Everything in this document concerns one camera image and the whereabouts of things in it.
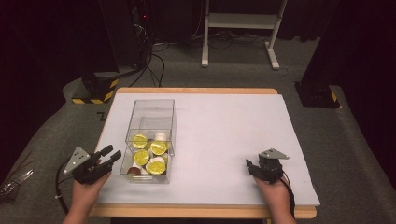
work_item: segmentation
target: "human arm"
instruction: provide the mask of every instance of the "human arm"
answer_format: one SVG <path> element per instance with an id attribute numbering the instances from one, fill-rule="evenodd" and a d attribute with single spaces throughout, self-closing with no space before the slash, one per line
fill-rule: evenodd
<path id="1" fill-rule="evenodd" d="M 254 177 L 260 187 L 262 197 L 268 203 L 271 211 L 272 220 L 276 224 L 295 224 L 297 223 L 290 212 L 290 197 L 287 188 L 280 180 L 274 184 L 267 184 L 257 177 Z"/>
<path id="2" fill-rule="evenodd" d="M 63 224 L 83 224 L 88 223 L 88 218 L 93 204 L 99 196 L 99 191 L 110 178 L 108 173 L 98 179 L 92 185 L 80 184 L 76 180 L 73 182 L 72 205 Z"/>

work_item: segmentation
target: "clear plastic container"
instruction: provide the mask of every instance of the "clear plastic container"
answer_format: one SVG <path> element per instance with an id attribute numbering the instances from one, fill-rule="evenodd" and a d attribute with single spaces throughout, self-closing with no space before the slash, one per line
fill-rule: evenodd
<path id="1" fill-rule="evenodd" d="M 120 174 L 131 183 L 169 183 L 176 124 L 175 100 L 136 100 Z"/>

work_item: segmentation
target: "dark background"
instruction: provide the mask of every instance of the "dark background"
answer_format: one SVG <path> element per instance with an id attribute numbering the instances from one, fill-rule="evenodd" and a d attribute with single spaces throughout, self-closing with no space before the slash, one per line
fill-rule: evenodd
<path id="1" fill-rule="evenodd" d="M 189 44 L 189 37 L 199 23 L 201 1 L 167 0 L 168 4 L 157 1 L 157 5 L 148 1 L 148 14 L 150 10 L 155 12 L 150 24 L 152 31 Z M 87 11 L 88 19 L 101 24 L 94 27 L 101 29 L 85 29 L 83 38 L 78 38 L 80 35 L 64 37 L 65 22 L 73 22 L 65 19 L 70 15 L 71 8 L 67 4 L 76 4 L 76 1 L 61 3 L 41 0 L 32 3 L 18 0 L 1 3 L 0 67 L 3 86 L 0 181 L 4 180 L 38 128 L 64 104 L 63 86 L 84 76 L 87 70 L 80 69 L 78 64 L 81 61 L 76 62 L 76 58 L 84 62 L 88 60 L 90 50 L 102 50 L 104 53 L 101 55 L 108 59 L 100 58 L 94 62 L 101 62 L 101 65 L 108 62 L 106 69 L 110 70 L 117 66 L 116 51 L 109 44 L 113 41 L 108 35 L 111 28 L 103 24 L 103 11 L 97 7 L 101 1 L 87 2 L 78 6 L 78 11 Z M 227 1 L 227 7 L 225 4 L 223 7 L 221 1 L 211 1 L 211 8 L 215 12 L 256 13 L 256 10 L 272 10 L 266 6 L 276 7 L 275 0 L 268 0 L 268 5 L 259 0 L 251 2 L 240 6 L 240 1 Z M 321 37 L 317 52 L 308 66 L 308 70 L 313 71 L 307 74 L 308 80 L 315 85 L 320 83 L 319 88 L 329 84 L 342 87 L 361 132 L 395 187 L 393 98 L 396 90 L 393 87 L 393 65 L 396 61 L 396 31 L 392 15 L 396 6 L 389 0 L 375 3 L 368 0 L 359 3 L 339 1 L 334 11 L 336 3 L 289 0 L 278 37 L 292 39 L 299 36 L 302 41 Z M 198 34 L 202 33 L 202 26 L 201 23 Z M 92 34 L 101 38 L 86 37 Z M 84 48 L 79 49 L 81 52 L 78 53 L 67 47 L 70 43 Z M 92 72 L 103 69 L 95 67 L 92 62 L 86 64 L 90 65 Z"/>

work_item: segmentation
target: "wire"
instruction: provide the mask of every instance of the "wire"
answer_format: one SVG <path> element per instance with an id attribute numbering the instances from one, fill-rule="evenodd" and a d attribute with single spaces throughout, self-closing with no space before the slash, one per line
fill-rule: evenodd
<path id="1" fill-rule="evenodd" d="M 166 44 L 166 47 L 164 49 L 156 49 L 153 52 L 161 52 L 161 51 L 164 51 L 166 49 L 169 49 L 169 47 L 171 46 L 171 43 L 169 43 L 169 42 L 157 43 L 157 44 L 154 44 L 154 46 L 160 46 L 160 45 L 165 45 L 165 44 Z"/>
<path id="2" fill-rule="evenodd" d="M 197 29 L 195 30 L 194 34 L 192 36 L 195 36 L 198 33 L 199 27 L 201 26 L 201 20 L 202 20 L 202 14 L 204 14 L 204 0 L 201 0 L 201 13 L 199 15 L 199 22 L 197 25 Z"/>
<path id="3" fill-rule="evenodd" d="M 139 77 L 138 77 L 131 85 L 129 85 L 129 87 L 132 87 L 132 86 L 143 76 L 143 74 L 146 72 L 146 70 L 149 68 L 149 64 L 150 64 L 150 62 L 151 62 L 151 52 L 152 52 L 152 48 L 151 48 L 151 50 L 150 50 L 148 62 L 146 63 L 145 68 L 144 68 L 143 71 L 140 73 Z"/>
<path id="4" fill-rule="evenodd" d="M 269 38 L 269 36 L 263 36 L 263 39 L 259 39 L 261 36 L 256 35 L 256 36 L 253 36 L 253 39 L 251 39 L 251 40 L 238 40 L 238 38 L 244 38 L 244 37 L 245 36 L 233 37 L 233 42 L 235 44 L 256 44 L 256 43 L 264 42 L 265 40 L 267 40 Z"/>
<path id="5" fill-rule="evenodd" d="M 288 179 L 289 184 L 287 184 L 282 178 L 279 178 L 280 182 L 282 182 L 282 184 L 286 187 L 286 189 L 288 190 L 289 193 L 289 198 L 290 198 L 290 212 L 291 215 L 294 217 L 294 208 L 295 208 L 295 201 L 294 201 L 294 193 L 291 190 L 291 183 L 289 181 L 288 175 L 283 172 L 283 174 L 286 176 L 286 178 Z"/>
<path id="6" fill-rule="evenodd" d="M 67 213 L 69 213 L 69 209 L 66 205 L 66 202 L 64 201 L 64 196 L 62 195 L 61 189 L 59 188 L 59 185 L 63 182 L 59 182 L 59 175 L 62 171 L 62 168 L 70 161 L 70 158 L 67 158 L 66 160 L 64 160 L 64 162 L 62 162 L 62 164 L 59 166 L 57 172 L 56 172 L 56 176 L 55 176 L 55 191 L 56 191 L 56 195 L 55 195 L 55 199 L 57 199 L 59 201 L 59 203 L 61 204 L 62 209 L 64 210 L 64 213 L 67 215 Z"/>
<path id="7" fill-rule="evenodd" d="M 163 59 L 160 56 L 158 56 L 157 54 L 151 54 L 151 55 L 154 56 L 154 57 L 157 57 L 158 59 L 161 60 L 161 63 L 163 63 L 163 70 L 161 71 L 160 80 L 158 82 L 158 87 L 161 87 L 162 86 L 162 82 L 163 82 L 163 72 L 165 70 L 165 63 L 163 62 Z"/>
<path id="8" fill-rule="evenodd" d="M 154 78 L 157 79 L 158 82 L 159 82 L 159 80 L 158 80 L 157 76 L 155 76 L 154 72 L 153 72 L 150 68 L 148 68 L 148 70 L 149 70 L 149 72 L 150 72 L 150 74 L 151 74 L 152 84 L 155 86 L 155 80 L 154 80 Z"/>
<path id="9" fill-rule="evenodd" d="M 73 176 L 69 176 L 66 179 L 63 179 L 63 180 L 59 181 L 58 185 L 61 185 L 64 181 L 67 181 L 67 180 L 72 179 L 72 178 L 73 178 Z"/>
<path id="10" fill-rule="evenodd" d="M 233 44 L 233 37 L 230 34 L 227 34 L 227 35 L 213 35 L 213 36 L 218 41 L 230 41 L 230 43 L 228 45 L 226 45 L 225 47 L 223 47 L 223 48 L 218 48 L 218 47 L 215 47 L 214 45 L 210 45 L 209 44 L 209 47 L 211 47 L 213 49 L 227 49 Z"/>
<path id="11" fill-rule="evenodd" d="M 143 28 L 143 26 L 138 25 L 138 24 L 135 24 L 134 27 L 138 28 L 138 29 L 136 29 L 137 36 L 143 36 L 143 39 L 146 39 L 146 37 L 147 37 L 146 29 Z"/>

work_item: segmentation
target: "black cable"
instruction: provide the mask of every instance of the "black cable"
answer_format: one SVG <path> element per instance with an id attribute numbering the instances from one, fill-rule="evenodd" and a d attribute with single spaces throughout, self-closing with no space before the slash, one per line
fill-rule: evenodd
<path id="1" fill-rule="evenodd" d="M 158 56 L 157 54 L 151 54 L 151 55 L 154 57 L 157 57 L 158 59 L 161 60 L 161 63 L 163 63 L 163 70 L 161 71 L 160 81 L 158 83 L 158 87 L 161 87 L 162 83 L 163 83 L 163 72 L 165 70 L 165 63 L 163 62 L 163 59 L 160 56 Z"/>
<path id="2" fill-rule="evenodd" d="M 166 44 L 166 47 L 165 47 L 164 49 L 156 49 L 156 50 L 154 50 L 153 52 L 161 52 L 161 51 L 164 51 L 164 50 L 166 50 L 166 49 L 169 49 L 169 47 L 171 46 L 171 45 L 169 44 L 169 42 L 164 42 L 163 44 Z"/>
<path id="3" fill-rule="evenodd" d="M 142 71 L 143 67 L 144 66 L 140 66 L 140 67 L 136 68 L 135 70 L 132 70 L 132 71 L 129 71 L 129 72 L 126 72 L 126 73 L 122 73 L 122 74 L 116 75 L 116 76 L 111 77 L 111 78 L 112 79 L 118 79 L 118 78 L 128 77 L 128 76 L 134 75 L 134 74 Z"/>
<path id="4" fill-rule="evenodd" d="M 259 35 L 256 35 L 253 39 L 251 40 L 238 40 L 237 38 L 239 37 L 243 37 L 243 36 L 238 36 L 238 37 L 233 37 L 233 42 L 235 44 L 256 44 L 256 43 L 260 43 L 260 42 L 264 42 L 265 40 L 267 40 L 269 38 L 269 36 L 264 37 L 263 39 L 259 39 Z"/>
<path id="5" fill-rule="evenodd" d="M 64 181 L 67 181 L 67 180 L 69 180 L 69 179 L 73 179 L 73 176 L 69 176 L 69 177 L 67 177 L 67 178 L 65 178 L 65 179 L 63 179 L 63 180 L 61 180 L 61 181 L 59 181 L 58 185 L 61 185 Z"/>
<path id="6" fill-rule="evenodd" d="M 191 41 L 190 46 L 191 46 L 192 48 L 198 49 L 198 48 L 201 48 L 203 44 L 204 44 L 204 41 L 203 41 L 203 39 L 200 37 L 200 38 L 195 38 L 195 39 L 193 39 L 193 40 Z"/>
<path id="7" fill-rule="evenodd" d="M 223 48 L 218 48 L 218 47 L 208 44 L 208 46 L 212 49 L 227 49 L 233 44 L 233 37 L 230 34 L 227 34 L 226 36 L 218 35 L 218 36 L 215 36 L 215 38 L 218 41 L 230 41 L 230 43 Z"/>
<path id="8" fill-rule="evenodd" d="M 143 69 L 143 71 L 140 73 L 140 75 L 139 75 L 139 77 L 131 84 L 131 85 L 129 85 L 129 87 L 132 87 L 142 76 L 143 76 L 143 74 L 146 72 L 146 70 L 149 68 L 149 63 L 151 62 L 151 53 L 150 53 L 150 55 L 149 55 L 149 58 L 148 58 L 148 63 L 146 64 L 146 66 L 145 66 L 145 69 Z"/>
<path id="9" fill-rule="evenodd" d="M 59 175 L 62 171 L 62 168 L 70 161 L 70 158 L 67 158 L 64 162 L 62 162 L 62 164 L 59 166 L 57 172 L 56 172 L 56 176 L 55 176 L 55 191 L 56 191 L 56 195 L 55 195 L 55 199 L 57 199 L 59 201 L 59 203 L 61 204 L 62 209 L 64 210 L 64 213 L 67 215 L 67 213 L 69 213 L 69 209 L 66 205 L 66 202 L 64 201 L 64 196 L 62 195 L 61 189 L 59 189 Z"/>
<path id="10" fill-rule="evenodd" d="M 295 201 L 294 201 L 294 193 L 291 190 L 291 183 L 289 181 L 288 175 L 286 175 L 285 172 L 283 172 L 283 174 L 286 176 L 286 178 L 288 179 L 289 184 L 287 184 L 282 178 L 279 178 L 280 182 L 282 182 L 282 184 L 286 187 L 286 189 L 288 190 L 289 193 L 289 198 L 290 198 L 290 212 L 291 215 L 294 217 L 294 208 L 295 208 Z"/>
<path id="11" fill-rule="evenodd" d="M 155 76 L 154 72 L 153 72 L 150 68 L 148 68 L 148 70 L 149 70 L 149 72 L 150 72 L 150 74 L 151 74 L 151 81 L 152 81 L 152 84 L 153 84 L 154 87 L 155 87 L 155 80 L 154 80 L 154 78 L 157 79 L 158 82 L 159 82 L 159 80 L 158 80 L 157 76 Z"/>
<path id="12" fill-rule="evenodd" d="M 197 29 L 195 30 L 194 34 L 192 36 L 195 36 L 198 33 L 198 30 L 201 26 L 201 21 L 202 21 L 202 15 L 205 14 L 204 11 L 204 0 L 201 0 L 201 9 L 200 9 L 200 13 L 199 13 L 199 20 L 198 20 L 198 25 L 197 25 Z"/>

